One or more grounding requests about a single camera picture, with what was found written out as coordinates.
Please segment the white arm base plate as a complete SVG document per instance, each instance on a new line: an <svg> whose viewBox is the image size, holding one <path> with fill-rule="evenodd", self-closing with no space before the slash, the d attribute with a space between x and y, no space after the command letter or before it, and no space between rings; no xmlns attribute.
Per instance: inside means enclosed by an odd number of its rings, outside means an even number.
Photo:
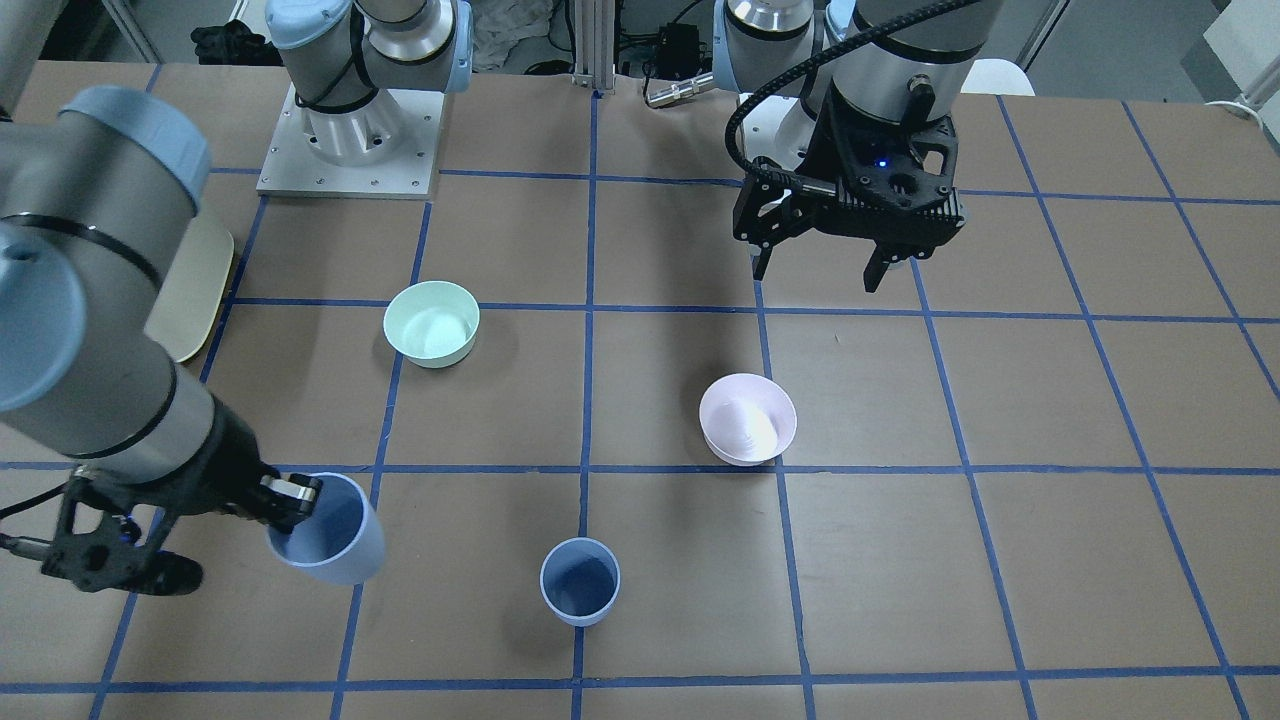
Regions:
<svg viewBox="0 0 1280 720"><path fill-rule="evenodd" d="M735 141L744 161L764 156L786 170L804 163L837 164L833 142L815 131L817 120L800 106L799 97L771 96L742 119Z"/></svg>
<svg viewBox="0 0 1280 720"><path fill-rule="evenodd" d="M426 201L438 168L444 110L440 92L381 90L346 114L285 99L256 190L265 196Z"/></svg>

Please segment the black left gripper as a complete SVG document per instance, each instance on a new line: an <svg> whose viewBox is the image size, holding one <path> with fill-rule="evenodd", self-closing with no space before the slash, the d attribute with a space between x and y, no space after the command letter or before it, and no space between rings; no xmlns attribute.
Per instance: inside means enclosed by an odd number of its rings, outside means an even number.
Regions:
<svg viewBox="0 0 1280 720"><path fill-rule="evenodd" d="M869 240L864 291L891 266L927 259L968 224L954 187L957 135L951 115L932 118L928 79L910 79L897 122L858 109L836 87L820 105L799 167L758 156L733 209L733 237L751 247L751 277L764 281L774 247L808 231Z"/></svg>

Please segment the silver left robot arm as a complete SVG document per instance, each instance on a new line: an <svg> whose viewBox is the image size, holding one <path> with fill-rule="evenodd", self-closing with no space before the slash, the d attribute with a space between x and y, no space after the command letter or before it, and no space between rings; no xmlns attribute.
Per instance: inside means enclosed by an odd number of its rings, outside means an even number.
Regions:
<svg viewBox="0 0 1280 720"><path fill-rule="evenodd" d="M867 292L966 224L951 106L998 1L718 1L713 81L739 106L724 146L742 169L732 234L762 281L808 231L868 240Z"/></svg>

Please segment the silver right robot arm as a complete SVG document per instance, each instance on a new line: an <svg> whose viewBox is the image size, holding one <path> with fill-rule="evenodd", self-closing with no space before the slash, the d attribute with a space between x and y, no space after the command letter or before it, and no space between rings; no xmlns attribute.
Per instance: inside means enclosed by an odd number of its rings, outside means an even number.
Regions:
<svg viewBox="0 0 1280 720"><path fill-rule="evenodd" d="M470 83L466 1L270 1L292 96L269 193L413 199L440 110ZM145 331L212 167L196 124L136 88L78 92L47 126L3 126L3 424L72 460L51 539L3 548L83 592L188 594L177 520L260 521L276 556L357 585L385 541L347 477L285 473L253 432Z"/></svg>

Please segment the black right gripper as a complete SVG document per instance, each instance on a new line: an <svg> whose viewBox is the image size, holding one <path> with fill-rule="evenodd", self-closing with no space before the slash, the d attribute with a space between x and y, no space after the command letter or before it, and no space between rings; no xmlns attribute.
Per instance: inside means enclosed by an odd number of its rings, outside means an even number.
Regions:
<svg viewBox="0 0 1280 720"><path fill-rule="evenodd" d="M212 407L211 430L195 456L157 480L127 486L104 471L73 474L40 571L82 592L191 594L204 582L202 566L164 548L179 519L232 514L282 534L308 520L323 479L275 477L248 424L220 400Z"/></svg>

